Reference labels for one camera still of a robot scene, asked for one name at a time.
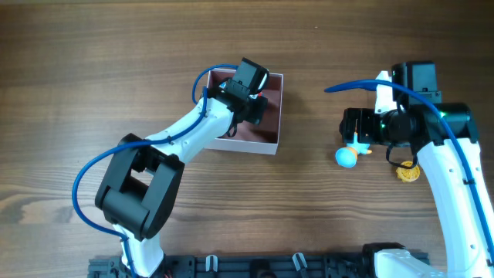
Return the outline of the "blue orange toy figure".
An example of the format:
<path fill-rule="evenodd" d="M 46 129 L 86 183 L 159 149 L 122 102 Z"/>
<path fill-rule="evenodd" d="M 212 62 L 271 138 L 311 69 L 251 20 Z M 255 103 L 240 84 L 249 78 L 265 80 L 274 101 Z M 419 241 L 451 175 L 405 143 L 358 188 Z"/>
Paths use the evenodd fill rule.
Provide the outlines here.
<path fill-rule="evenodd" d="M 371 154 L 369 144 L 358 141 L 357 132 L 354 133 L 353 139 L 345 147 L 338 149 L 335 153 L 335 159 L 339 166 L 344 168 L 353 168 L 358 160 L 359 155 Z"/>

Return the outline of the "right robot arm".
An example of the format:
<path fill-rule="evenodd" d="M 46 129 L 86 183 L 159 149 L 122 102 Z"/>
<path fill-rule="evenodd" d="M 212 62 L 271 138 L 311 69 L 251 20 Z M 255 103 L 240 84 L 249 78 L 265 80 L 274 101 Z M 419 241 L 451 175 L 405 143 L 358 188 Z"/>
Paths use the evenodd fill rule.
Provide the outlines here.
<path fill-rule="evenodd" d="M 372 144 L 388 151 L 408 147 L 410 164 L 420 167 L 430 185 L 447 252 L 446 277 L 493 275 L 493 208 L 483 178 L 479 133 L 471 109 L 445 103 L 432 61 L 410 61 L 382 71 L 373 80 L 355 80 L 327 88 L 334 93 L 376 92 L 372 109 L 347 108 L 340 123 L 345 147 L 335 158 L 352 168 Z"/>

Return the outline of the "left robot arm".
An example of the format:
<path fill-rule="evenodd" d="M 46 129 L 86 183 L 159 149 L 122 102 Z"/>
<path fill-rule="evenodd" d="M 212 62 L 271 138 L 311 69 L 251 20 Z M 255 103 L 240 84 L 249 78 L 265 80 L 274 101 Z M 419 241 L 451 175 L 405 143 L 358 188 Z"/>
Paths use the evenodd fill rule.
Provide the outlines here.
<path fill-rule="evenodd" d="M 234 76 L 204 88 L 195 108 L 167 129 L 145 139 L 121 139 L 95 205 L 123 235 L 121 261 L 132 276 L 150 277 L 164 261 L 159 232 L 173 210 L 185 165 L 214 139 L 234 137 L 240 123 L 261 122 L 269 77 L 265 67 L 244 58 Z"/>

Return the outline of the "pink open cardboard box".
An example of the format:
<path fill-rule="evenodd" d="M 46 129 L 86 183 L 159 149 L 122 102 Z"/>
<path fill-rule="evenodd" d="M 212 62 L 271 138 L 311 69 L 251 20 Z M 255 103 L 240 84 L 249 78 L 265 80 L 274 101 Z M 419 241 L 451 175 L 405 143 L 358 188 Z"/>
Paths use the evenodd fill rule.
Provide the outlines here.
<path fill-rule="evenodd" d="M 226 135 L 214 139 L 206 148 L 253 154 L 277 152 L 283 106 L 284 75 L 271 73 L 262 95 L 268 99 L 267 108 L 259 125 L 242 122 L 234 137 Z"/>

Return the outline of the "yellow round toy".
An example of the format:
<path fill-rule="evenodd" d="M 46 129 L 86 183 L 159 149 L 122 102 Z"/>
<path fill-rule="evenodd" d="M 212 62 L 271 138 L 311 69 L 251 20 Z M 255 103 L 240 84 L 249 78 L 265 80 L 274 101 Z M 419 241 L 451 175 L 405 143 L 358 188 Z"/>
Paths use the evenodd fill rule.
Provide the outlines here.
<path fill-rule="evenodd" d="M 397 177 L 403 182 L 413 182 L 420 177 L 420 168 L 412 161 L 403 161 L 396 169 Z"/>

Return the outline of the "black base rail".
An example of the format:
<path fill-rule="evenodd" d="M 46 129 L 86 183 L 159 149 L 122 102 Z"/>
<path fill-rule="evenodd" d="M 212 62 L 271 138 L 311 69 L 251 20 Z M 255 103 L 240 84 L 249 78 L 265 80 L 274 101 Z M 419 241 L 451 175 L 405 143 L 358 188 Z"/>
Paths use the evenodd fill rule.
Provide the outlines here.
<path fill-rule="evenodd" d="M 373 277 L 371 263 L 360 253 L 291 256 L 166 256 L 152 277 Z"/>

